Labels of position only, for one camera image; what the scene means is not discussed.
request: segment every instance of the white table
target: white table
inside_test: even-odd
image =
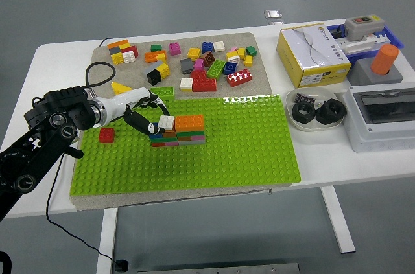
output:
[[[326,21],[325,24],[338,25],[343,22],[344,20],[332,20]],[[287,93],[293,90],[294,87],[276,52],[279,31],[282,27],[293,27],[303,24],[306,23],[128,37],[128,39],[131,43],[140,43],[195,36],[251,32],[257,40],[272,92],[281,95],[281,98],[285,101]],[[95,40],[46,44],[37,49],[0,151],[8,148],[27,131],[27,123],[23,115],[31,109],[30,102],[34,97],[42,97],[48,91],[85,84],[85,68],[90,64],[93,50],[99,46],[100,42],[100,40]],[[415,72],[402,54],[397,57],[395,65],[403,75],[404,82],[415,82]],[[325,86],[325,88],[334,93],[341,93],[345,92],[348,86],[349,83],[346,80],[341,84],[333,84]],[[274,190],[327,187],[323,188],[322,192],[325,196],[329,213],[335,212],[340,208],[339,206],[337,208],[338,201],[337,197],[335,197],[333,185],[415,176],[415,168],[413,167],[415,155],[413,151],[397,150],[393,152],[357,154],[351,149],[343,125],[332,130],[306,133],[297,130],[290,124],[290,132],[302,181],[290,187],[275,188]],[[73,166],[74,159],[67,156],[64,159],[63,167],[51,199],[51,213],[76,211],[75,206],[69,200]],[[20,198],[7,215],[7,218],[44,214],[47,196],[56,169],[57,164],[54,165],[33,192]],[[331,211],[329,207],[332,205],[337,209]],[[337,217],[338,215],[331,217],[334,227]]]

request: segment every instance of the table leg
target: table leg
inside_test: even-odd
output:
[[[327,212],[336,235],[338,247],[341,253],[356,252],[353,240],[349,232],[348,225],[344,219],[342,207],[338,202],[337,194],[333,185],[320,187],[324,202],[326,203]]]
[[[102,218],[101,241],[99,243],[99,251],[113,257],[115,230],[117,228],[117,208],[104,209]],[[98,255],[97,274],[111,274],[112,261],[107,257]]]

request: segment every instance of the yellow lego brick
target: yellow lego brick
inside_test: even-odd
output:
[[[124,63],[123,54],[118,52],[117,54],[111,55],[112,62],[114,65],[119,65],[120,63]]]
[[[252,67],[252,56],[251,55],[245,56],[244,65],[245,67]]]
[[[119,49],[126,49],[128,47],[131,47],[131,44],[129,44],[129,43],[120,44]]]
[[[245,59],[245,48],[239,47],[236,51],[241,59]]]
[[[158,54],[156,59],[161,60],[164,63],[167,63],[166,54],[164,54],[164,53]]]
[[[189,52],[187,53],[187,57],[192,59],[192,61],[195,61],[196,59],[198,59],[199,56],[200,56],[200,49],[196,47],[191,47],[189,49]]]
[[[131,91],[132,90],[131,87],[125,86],[125,85],[117,83],[117,82],[112,82],[111,87],[114,90],[114,93],[116,95],[122,94],[122,93],[125,93],[126,91]]]
[[[113,47],[117,47],[117,46],[120,46],[120,45],[126,44],[126,43],[128,43],[128,40],[127,39],[121,40],[121,41],[118,41],[118,42],[114,42],[114,43],[108,44],[107,45],[107,48],[108,49],[112,49]]]
[[[226,53],[226,57],[227,57],[227,59],[228,59],[228,60],[229,60],[230,58],[232,58],[232,57],[236,57],[236,56],[239,56],[237,52],[227,52],[227,53]]]
[[[167,78],[170,75],[169,66],[166,63],[159,65],[156,70],[160,72],[161,79]]]

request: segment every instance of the small black part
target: small black part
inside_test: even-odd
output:
[[[316,120],[323,125],[338,122],[346,115],[346,107],[335,99],[329,99],[316,112]]]
[[[316,110],[310,102],[300,101],[292,107],[292,118],[299,123],[307,124],[314,119],[315,115]]]
[[[127,272],[128,271],[128,261],[124,259],[119,259],[115,261],[115,271],[116,272]]]
[[[147,75],[147,78],[148,78],[148,82],[151,85],[156,85],[158,82],[161,82],[161,75],[160,75],[160,72],[157,69],[151,71]]]

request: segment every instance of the white electrical box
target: white electrical box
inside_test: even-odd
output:
[[[342,99],[354,151],[415,148],[415,83],[352,86]]]

